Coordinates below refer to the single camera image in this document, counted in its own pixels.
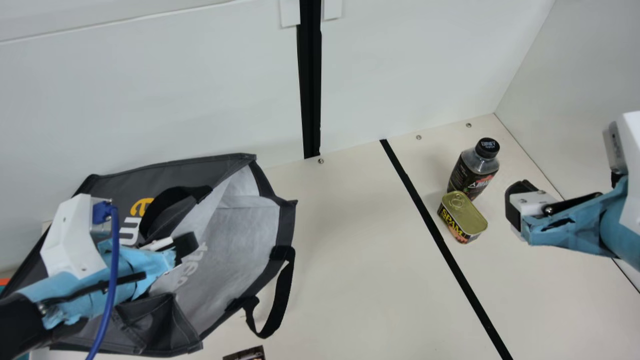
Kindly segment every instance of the white table surface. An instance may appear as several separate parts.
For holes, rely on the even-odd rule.
[[[474,201],[489,228],[462,245],[436,211],[458,155],[484,136],[501,147],[500,170]],[[389,142],[515,359],[640,359],[640,295],[613,261],[530,247],[511,230],[504,216],[509,185],[528,179],[560,197],[494,115]]]
[[[204,350],[178,359],[221,360],[257,345],[269,360],[499,359],[381,145],[323,159],[266,170],[278,196],[300,201],[281,328],[261,340],[240,311],[204,341]],[[274,289],[272,281],[259,294],[259,328]],[[37,359],[86,354],[44,355]]]

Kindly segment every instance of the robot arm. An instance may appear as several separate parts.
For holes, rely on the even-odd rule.
[[[106,309],[144,295],[198,247],[193,233],[139,249],[114,247],[111,233],[117,239],[110,201],[79,194],[60,204],[40,250],[49,276],[0,301],[0,359],[81,331]]]
[[[614,189],[558,202],[524,180],[505,193],[506,217],[529,245],[620,258],[640,271],[640,111],[604,131]]]

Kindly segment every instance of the black bottle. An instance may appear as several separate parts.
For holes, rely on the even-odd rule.
[[[463,151],[451,172],[447,193],[459,190],[474,200],[500,168],[498,151],[500,144],[492,138],[482,138],[476,147]]]

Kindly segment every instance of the spam can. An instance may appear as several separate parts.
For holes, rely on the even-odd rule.
[[[487,222],[480,211],[463,192],[450,192],[442,197],[438,216],[449,226],[449,231],[459,242],[475,240],[486,230]]]

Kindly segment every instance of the screw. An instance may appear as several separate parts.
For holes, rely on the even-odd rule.
[[[38,303],[38,311],[40,312],[40,314],[42,314],[43,316],[47,314],[47,308],[44,307],[44,304],[39,302]]]

